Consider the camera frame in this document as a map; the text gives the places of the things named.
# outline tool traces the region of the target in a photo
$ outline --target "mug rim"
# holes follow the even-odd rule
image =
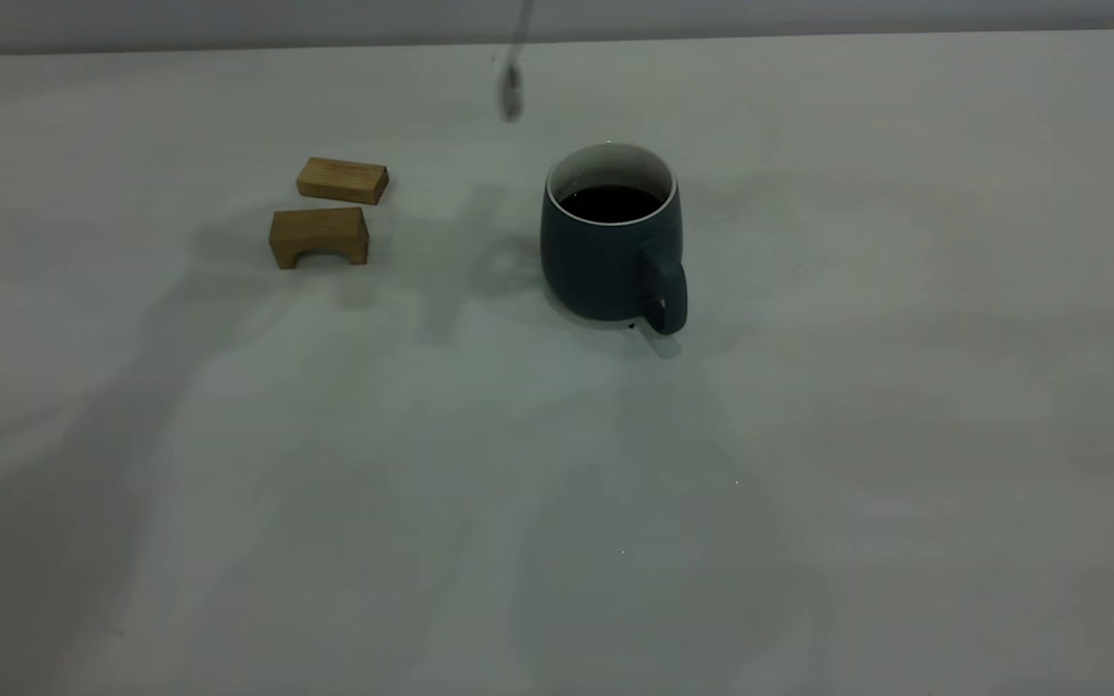
[[[658,208],[647,213],[647,215],[645,216],[636,217],[633,220],[619,222],[619,224],[602,224],[602,222],[589,220],[587,219],[587,217],[576,216],[575,213],[570,213],[569,210],[566,210],[566,208],[561,207],[561,204],[557,202],[556,195],[554,195],[554,173],[557,171],[557,167],[560,167],[561,163],[565,163],[566,159],[570,159],[571,157],[574,157],[574,155],[578,155],[584,150],[593,150],[596,147],[605,147],[606,145],[632,147],[632,149],[634,150],[639,150],[641,153],[646,153],[647,155],[655,157],[657,161],[659,161],[659,164],[663,165],[664,171],[668,173],[668,197],[664,198],[664,203],[659,204]],[[605,140],[602,143],[592,143],[592,145],[575,147],[575,149],[570,150],[569,153],[566,153],[566,155],[563,156],[560,159],[557,159],[557,161],[554,163],[551,167],[548,167],[548,176],[545,176],[545,195],[547,195],[548,200],[554,205],[555,208],[560,210],[563,215],[570,217],[570,219],[576,219],[580,222],[580,224],[594,224],[596,226],[628,226],[633,224],[641,224],[644,220],[648,220],[651,219],[651,217],[658,216],[659,213],[663,213],[664,208],[668,208],[668,204],[673,203],[673,198],[677,197],[677,175],[673,173],[673,167],[668,167],[668,163],[664,161],[664,158],[662,156],[653,153],[653,150],[647,150],[646,147],[644,146],[635,145],[634,143]]]

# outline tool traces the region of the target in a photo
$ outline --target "wooden arch block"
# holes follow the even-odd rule
[[[278,210],[268,231],[278,268],[293,268],[304,252],[338,252],[352,265],[368,263],[368,225],[360,208]]]

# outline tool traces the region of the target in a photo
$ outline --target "white table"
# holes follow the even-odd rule
[[[0,59],[0,693],[1114,695],[1114,32],[500,53]],[[545,294],[603,138],[671,341]]]

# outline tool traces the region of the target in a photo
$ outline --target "dark gray mug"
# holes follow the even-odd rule
[[[654,195],[659,207],[615,224],[583,219],[561,207],[571,194],[600,186],[642,190]],[[642,147],[589,145],[554,165],[545,184],[539,256],[548,287],[580,317],[643,316],[666,334],[685,325],[677,177]]]

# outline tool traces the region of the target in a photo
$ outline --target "mug handle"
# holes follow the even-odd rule
[[[645,243],[638,249],[642,286],[647,298],[642,316],[656,333],[668,335],[685,326],[685,271],[681,261],[662,244]]]

